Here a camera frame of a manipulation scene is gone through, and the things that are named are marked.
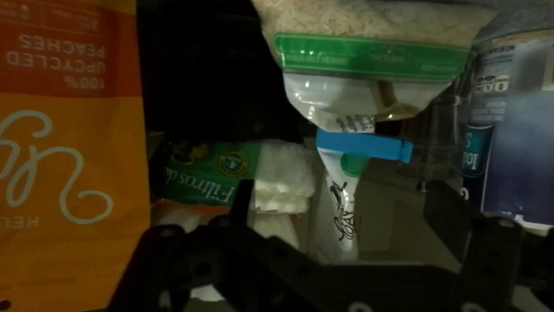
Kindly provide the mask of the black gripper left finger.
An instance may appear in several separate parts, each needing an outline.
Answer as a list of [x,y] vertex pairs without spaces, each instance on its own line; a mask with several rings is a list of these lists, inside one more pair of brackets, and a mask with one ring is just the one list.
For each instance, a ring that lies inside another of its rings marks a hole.
[[234,198],[234,204],[231,209],[231,221],[234,224],[245,226],[248,223],[253,191],[255,191],[253,181],[241,181],[239,183],[239,188],[236,191],[236,198]]

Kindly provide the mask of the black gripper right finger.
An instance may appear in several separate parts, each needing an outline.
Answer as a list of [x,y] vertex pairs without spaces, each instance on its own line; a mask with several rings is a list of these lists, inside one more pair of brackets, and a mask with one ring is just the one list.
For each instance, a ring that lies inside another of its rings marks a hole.
[[447,183],[428,184],[425,221],[457,261],[478,261],[485,256],[487,217]]

